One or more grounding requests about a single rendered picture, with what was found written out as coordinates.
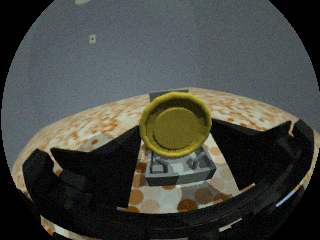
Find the grey dish rack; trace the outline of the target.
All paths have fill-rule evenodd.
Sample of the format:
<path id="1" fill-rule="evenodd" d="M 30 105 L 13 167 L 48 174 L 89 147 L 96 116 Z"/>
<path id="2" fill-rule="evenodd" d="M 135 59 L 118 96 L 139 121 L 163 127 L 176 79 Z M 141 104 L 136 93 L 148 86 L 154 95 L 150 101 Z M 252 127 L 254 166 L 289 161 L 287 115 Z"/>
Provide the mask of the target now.
<path id="1" fill-rule="evenodd" d="M 188 93 L 188 89 L 149 92 L 149 103 L 156 97 L 169 92 Z M 156 155 L 152 149 L 149 149 L 145 179 L 147 179 L 149 187 L 191 184 L 196 181 L 211 180 L 217 169 L 215 161 L 211 157 L 204 144 L 197 151 L 181 157 L 164 157 Z"/>

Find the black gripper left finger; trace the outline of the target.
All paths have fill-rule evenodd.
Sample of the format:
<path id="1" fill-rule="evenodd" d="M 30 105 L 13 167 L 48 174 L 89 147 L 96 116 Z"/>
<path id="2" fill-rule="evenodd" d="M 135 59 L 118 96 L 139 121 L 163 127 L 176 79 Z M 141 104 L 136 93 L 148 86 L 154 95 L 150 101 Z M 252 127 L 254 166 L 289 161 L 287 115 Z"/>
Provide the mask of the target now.
<path id="1" fill-rule="evenodd" d="M 91 152 L 52 147 L 61 169 L 88 177 L 117 207 L 128 208 L 141 147 L 140 124 Z"/>

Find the yellow plate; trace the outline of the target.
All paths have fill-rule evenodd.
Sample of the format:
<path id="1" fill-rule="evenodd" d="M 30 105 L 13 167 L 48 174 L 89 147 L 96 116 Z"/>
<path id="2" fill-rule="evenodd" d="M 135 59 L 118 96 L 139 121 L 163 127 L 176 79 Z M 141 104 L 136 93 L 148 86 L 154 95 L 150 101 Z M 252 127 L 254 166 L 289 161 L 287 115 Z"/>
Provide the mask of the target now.
<path id="1" fill-rule="evenodd" d="M 164 157 L 181 157 L 197 151 L 211 129 L 211 111 L 191 93 L 165 93 L 141 113 L 141 139 L 148 149 Z"/>

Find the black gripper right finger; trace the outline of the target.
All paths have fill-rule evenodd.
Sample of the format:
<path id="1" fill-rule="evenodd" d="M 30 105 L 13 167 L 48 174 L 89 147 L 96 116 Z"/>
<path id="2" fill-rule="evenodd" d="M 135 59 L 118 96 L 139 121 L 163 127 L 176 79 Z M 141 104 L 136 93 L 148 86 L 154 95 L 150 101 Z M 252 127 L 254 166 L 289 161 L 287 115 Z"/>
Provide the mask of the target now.
<path id="1" fill-rule="evenodd" d="M 269 131 L 255 131 L 255 128 L 212 119 L 211 135 L 219 145 L 239 191 L 253 184 L 253 176 L 263 168 L 273 147 L 281 136 L 289 132 L 289 128 L 291 121 L 275 125 Z"/>

